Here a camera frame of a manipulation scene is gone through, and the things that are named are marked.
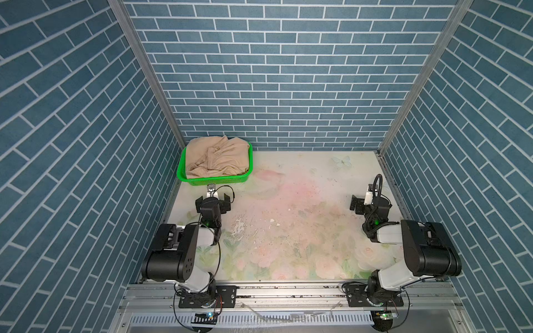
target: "wire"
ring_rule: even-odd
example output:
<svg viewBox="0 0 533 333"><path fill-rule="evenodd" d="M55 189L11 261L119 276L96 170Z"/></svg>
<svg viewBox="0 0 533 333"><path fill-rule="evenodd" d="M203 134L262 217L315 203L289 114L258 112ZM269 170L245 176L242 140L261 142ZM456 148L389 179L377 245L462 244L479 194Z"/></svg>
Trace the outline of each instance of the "wire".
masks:
<svg viewBox="0 0 533 333"><path fill-rule="evenodd" d="M200 332L200 330L195 331L195 330L192 328L192 326L191 326L191 327L187 327L187 326L185 326L185 325L182 324L181 321L177 318L177 314L176 314L176 295L177 295L177 290L176 290L176 283L175 283L175 284L174 284L174 298L172 299L172 310L174 310L174 317L176 318L177 323L180 324L183 328L188 329L189 331L192 331L192 332L195 332L195 333Z"/></svg>
<svg viewBox="0 0 533 333"><path fill-rule="evenodd" d="M219 188L216 189L215 192L218 191L220 188L231 188L231 193L233 193L233 200L230 202L230 204L232 204L235 201L235 191L233 190L233 187L231 187L230 185L222 185L219 186Z"/></svg>
<svg viewBox="0 0 533 333"><path fill-rule="evenodd" d="M222 314L222 295L219 295L220 297L220 312L219 312L219 315Z"/></svg>
<svg viewBox="0 0 533 333"><path fill-rule="evenodd" d="M391 299L392 301L392 304L394 304L394 308L396 309L396 314L398 315L398 317L400 316L400 313L398 312L398 307L396 306L396 303L394 302L394 299Z"/></svg>
<svg viewBox="0 0 533 333"><path fill-rule="evenodd" d="M381 194L381 196L382 196L383 198L387 199L387 200L389 201L390 204L392 203L392 202L391 202L391 199L389 199L386 195Z"/></svg>
<svg viewBox="0 0 533 333"><path fill-rule="evenodd" d="M362 285L362 286L366 287L366 283L359 282L359 281L349 281L349 282L345 282L345 283L343 283L341 285L342 292L345 293L345 294L348 294L348 291L344 290L344 288L346 288L346 286L350 286L350 285Z"/></svg>
<svg viewBox="0 0 533 333"><path fill-rule="evenodd" d="M407 290L406 290L405 288L402 288L402 289L403 289L402 291L405 291L405 293L406 293L406 295L407 295L407 301L409 302L409 303L407 303L407 313L406 313L405 318L403 319L403 321L402 321L401 323L399 323L399 324L396 325L396 326L393 326L393 327L389 328L388 331L390 331L391 329L395 329L395 328L398 328L398 327L402 326L403 323L405 323L405 321L407 320L407 317L409 316L409 309L411 308L411 299L409 298L409 293L407 292Z"/></svg>
<svg viewBox="0 0 533 333"><path fill-rule="evenodd" d="M209 231L211 231L212 234L216 237L215 232L214 232L213 230L211 230L211 228L208 228L207 225L205 225L205 224L203 224L203 223L201 223L201 222L198 222L198 224L201 224L201 225L203 225L204 227L206 227L206 228L207 228ZM220 242L218 241L218 242L216 242L216 243L217 243L217 245L219 246L219 263L218 263L218 265L216 266L216 271L215 271L215 273L213 274L213 276L210 278L209 282L207 283L207 285L206 285L204 288L202 288L202 289L201 289L200 291L198 291L197 293L191 294L190 296L198 295L198 294L202 293L204 290L206 290L206 289L209 287L209 285L211 284L211 282L213 282L213 280L215 280L215 276L216 276L216 274L219 272L219 268L220 268L220 260L222 259L222 250L220 249Z"/></svg>

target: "metal base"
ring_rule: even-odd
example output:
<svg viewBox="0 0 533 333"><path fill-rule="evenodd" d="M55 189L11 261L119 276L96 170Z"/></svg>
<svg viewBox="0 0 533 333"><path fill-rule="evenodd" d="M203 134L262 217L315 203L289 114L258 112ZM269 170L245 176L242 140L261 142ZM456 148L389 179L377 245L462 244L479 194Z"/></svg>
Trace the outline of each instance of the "metal base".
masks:
<svg viewBox="0 0 533 333"><path fill-rule="evenodd" d="M365 286L350 285L345 288L348 292L346 299L348 300L349 307L375 306L368 300L365 293ZM384 304L383 307L394 308L394 305L396 305L396 307L403 306L403 299L400 296L393 297L392 300L389 300L389 302L386 305Z"/></svg>

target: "floral tabletop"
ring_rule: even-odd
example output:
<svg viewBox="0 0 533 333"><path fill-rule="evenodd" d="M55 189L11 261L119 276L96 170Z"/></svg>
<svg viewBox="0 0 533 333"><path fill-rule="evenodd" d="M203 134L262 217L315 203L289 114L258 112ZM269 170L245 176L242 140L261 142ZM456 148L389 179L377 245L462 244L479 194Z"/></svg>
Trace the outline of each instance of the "floral tabletop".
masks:
<svg viewBox="0 0 533 333"><path fill-rule="evenodd" d="M217 280L367 278L403 258L401 246L370 242L363 216L349 210L381 169L373 152L254 152L245 183L231 184L235 201L222 215L222 260ZM389 219L400 212L392 199ZM169 223L198 220L195 200L205 186L182 183ZM229 188L219 189L219 194ZM198 247L195 264L214 272L218 246Z"/></svg>

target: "black cable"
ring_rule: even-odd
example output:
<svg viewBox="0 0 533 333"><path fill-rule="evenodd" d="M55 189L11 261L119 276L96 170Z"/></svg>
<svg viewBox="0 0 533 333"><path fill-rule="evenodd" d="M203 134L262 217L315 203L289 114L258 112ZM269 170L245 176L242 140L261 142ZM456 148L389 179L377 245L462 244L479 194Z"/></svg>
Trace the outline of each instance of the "black cable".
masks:
<svg viewBox="0 0 533 333"><path fill-rule="evenodd" d="M195 332L195 333L200 332L199 329L198 329L198 331L195 331L195 330L192 329L192 327L187 327L187 326L185 326L185 325L182 324L181 321L177 318L177 314L176 314L176 295L177 295L176 284L174 284L174 298L172 299L172 310L174 310L174 317L176 318L177 323L180 324L183 328L188 329L189 331L193 331L193 332Z"/></svg>
<svg viewBox="0 0 533 333"><path fill-rule="evenodd" d="M389 201L390 204L392 204L391 199L389 199L386 195L381 194L381 196Z"/></svg>
<svg viewBox="0 0 533 333"><path fill-rule="evenodd" d="M395 328L398 328L398 327L402 326L403 323L405 323L405 321L407 320L407 317L409 316L409 309L411 308L411 299L409 298L409 293L407 292L407 290L405 288L402 288L402 289L403 289L402 291L405 291L405 293L407 295L407 301L408 301L408 303L407 303L407 313L406 313L405 318L403 319L403 321L401 323L399 323L398 325L396 325L394 327L389 328L388 331L390 331L391 329L395 329Z"/></svg>
<svg viewBox="0 0 533 333"><path fill-rule="evenodd" d="M215 192L218 191L220 188L224 188L224 187L231 188L231 193L233 193L233 200L230 202L230 204L232 204L235 201L235 191L233 190L233 187L231 187L230 185L222 185L222 186L219 186L219 188L216 189Z"/></svg>
<svg viewBox="0 0 533 333"><path fill-rule="evenodd" d="M344 288L346 288L346 286L350 286L350 285L361 285L361 286L365 286L366 287L366 283L363 283L363 282L359 282L359 281L349 281L349 282L345 282L341 285L341 290L343 293L345 294L348 294L348 292L346 290L344 290Z"/></svg>
<svg viewBox="0 0 533 333"><path fill-rule="evenodd" d="M201 225L203 225L204 227L206 227L207 229L209 229L209 231L211 231L212 234L216 237L215 232L214 232L213 230L211 230L211 228L207 227L207 225L205 225L205 224L203 224L203 223L200 223L200 222L198 222L198 224L201 224ZM202 293L204 290L206 290L206 289L209 287L209 285L211 284L211 282L213 282L213 280L215 279L216 274L219 272L219 268L220 268L220 260L221 260L221 258L222 258L222 250L221 250L221 248L220 248L220 242L218 241L218 242L216 242L216 243L217 243L217 245L219 246L219 263L218 263L218 265L216 266L216 271L215 271L215 273L213 274L213 276L210 278L210 280L209 280L209 282L207 283L207 285L206 285L204 288L202 288L199 292L194 293L194 294L191 294L191 296L198 295L198 294Z"/></svg>

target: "metal rail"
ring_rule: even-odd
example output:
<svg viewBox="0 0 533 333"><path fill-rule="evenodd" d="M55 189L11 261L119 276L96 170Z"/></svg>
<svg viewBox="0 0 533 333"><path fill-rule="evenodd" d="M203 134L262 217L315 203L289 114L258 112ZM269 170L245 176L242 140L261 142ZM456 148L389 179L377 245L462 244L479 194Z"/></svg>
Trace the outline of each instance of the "metal rail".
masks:
<svg viewBox="0 0 533 333"><path fill-rule="evenodd" d="M405 97L405 100L403 101L400 110L398 110L396 118L392 121L389 131L387 132L385 138L377 149L380 155L382 155L392 143L394 136L400 129L403 121L407 118L407 115L411 111L413 104L415 104L415 101L420 95L422 88L424 88L424 85L426 84L431 73L433 72L433 69L435 68L435 66L439 62L440 57L444 53L446 46L448 46L448 43L450 42L457 28L459 27L459 24L465 17L466 12L470 8L470 5L472 5L472 2L473 0L458 0L457 4L452 9L450 17L448 18L444 29L439 34L439 37L437 37L437 40L435 41L435 45L431 50L430 55L427 57L426 62L422 66L420 74L418 74L415 81L413 82L411 90L407 93L407 96Z"/></svg>
<svg viewBox="0 0 533 333"><path fill-rule="evenodd" d="M181 148L185 148L185 146L187 145L185 143L185 139L183 138L180 128L177 125L177 121L174 117L174 113L172 112L172 108L170 104L168 104L168 100L165 96L165 93L163 92L161 84L159 83L159 79L157 78L156 73L154 72L154 68L152 67L150 60L148 59L148 56L144 51L144 47L142 46L141 40L139 39L135 27L133 26L132 19L128 14L128 11L124 5L124 1L109 0L108 2L109 6L111 7L111 10L113 11L113 14L117 18L120 28L122 28L124 36L126 36L126 39L130 44L130 47L132 48L133 54L135 55L139 66L141 66L144 76L146 76L146 80L150 85L150 88L152 89L152 92L154 93L154 96L156 97L156 100L159 103L159 106L161 107L161 111L163 112L165 119L167 120L172 132L174 133L178 144Z"/></svg>
<svg viewBox="0 0 533 333"><path fill-rule="evenodd" d="M348 307L338 282L219 282L237 286L234 311L342 311L382 310L381 307ZM407 288L412 310L462 309L462 303L451 282L420 282ZM173 312L174 289L171 283L148 282L127 287L118 312ZM175 309L190 312L190 309Z"/></svg>

